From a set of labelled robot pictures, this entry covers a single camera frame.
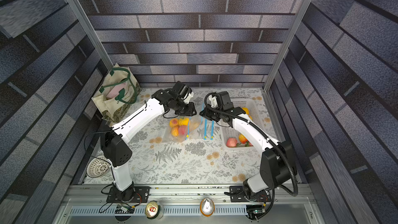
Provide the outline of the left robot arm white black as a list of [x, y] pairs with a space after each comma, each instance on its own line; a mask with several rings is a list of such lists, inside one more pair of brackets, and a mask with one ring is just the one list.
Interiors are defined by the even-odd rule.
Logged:
[[133, 187], [129, 172], [132, 150], [128, 143], [149, 122], [167, 111], [172, 110], [177, 116], [183, 117], [196, 115], [195, 105], [191, 102], [193, 96], [192, 89], [178, 81], [171, 89], [156, 91], [141, 108], [101, 134], [101, 150], [110, 163], [113, 185], [119, 192], [126, 192]]

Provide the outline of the white plastic mesh basket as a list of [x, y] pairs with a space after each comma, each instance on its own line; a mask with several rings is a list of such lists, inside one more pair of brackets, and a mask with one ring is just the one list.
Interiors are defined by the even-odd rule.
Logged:
[[[221, 128], [221, 137], [224, 141], [226, 149], [231, 151], [243, 151], [243, 150], [257, 150], [259, 153], [264, 152], [267, 148], [273, 148], [269, 141], [271, 137], [265, 138], [263, 132], [266, 132], [264, 128], [263, 120], [260, 116], [260, 111], [257, 105], [252, 99], [234, 98], [231, 100], [234, 107], [246, 107], [250, 111], [250, 115], [241, 115], [246, 121], [234, 119], [232, 126], [224, 124]], [[241, 144], [238, 139], [238, 135], [242, 134], [248, 140], [246, 144]], [[237, 147], [229, 148], [226, 146], [228, 138], [235, 138], [238, 141]]]

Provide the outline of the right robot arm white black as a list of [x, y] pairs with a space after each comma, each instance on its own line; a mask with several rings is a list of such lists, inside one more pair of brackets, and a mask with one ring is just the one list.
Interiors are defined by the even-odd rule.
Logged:
[[228, 92], [211, 92], [205, 96], [200, 115], [214, 122], [223, 121], [242, 134], [260, 153], [259, 172], [243, 182], [247, 200], [253, 200], [261, 191], [280, 187], [293, 197], [298, 195], [295, 154], [291, 143], [278, 141], [255, 124], [240, 107], [234, 107]]

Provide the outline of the pink peach with leaf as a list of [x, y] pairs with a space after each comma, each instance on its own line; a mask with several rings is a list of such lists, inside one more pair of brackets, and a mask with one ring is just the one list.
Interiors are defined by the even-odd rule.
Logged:
[[188, 126], [180, 125], [179, 126], [179, 136], [186, 137], [188, 134]]

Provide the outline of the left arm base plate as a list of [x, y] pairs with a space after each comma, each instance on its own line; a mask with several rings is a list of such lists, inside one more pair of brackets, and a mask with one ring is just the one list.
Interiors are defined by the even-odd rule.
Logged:
[[150, 193], [148, 186], [130, 186], [125, 191], [120, 191], [116, 186], [112, 185], [106, 194], [107, 203], [147, 203]]

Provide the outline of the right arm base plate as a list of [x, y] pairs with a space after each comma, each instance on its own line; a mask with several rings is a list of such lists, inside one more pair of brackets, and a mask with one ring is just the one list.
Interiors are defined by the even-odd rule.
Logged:
[[225, 195], [230, 197], [233, 203], [242, 202], [261, 202], [268, 203], [272, 201], [272, 195], [270, 191], [261, 190], [253, 193], [250, 188], [246, 186], [230, 186], [229, 190], [225, 192]]

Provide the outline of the clear zip-top bag blue zipper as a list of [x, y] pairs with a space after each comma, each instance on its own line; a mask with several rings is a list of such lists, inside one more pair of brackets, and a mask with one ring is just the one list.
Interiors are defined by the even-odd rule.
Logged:
[[214, 124], [200, 115], [168, 117], [162, 142], [182, 143], [187, 140], [213, 140], [214, 135]]

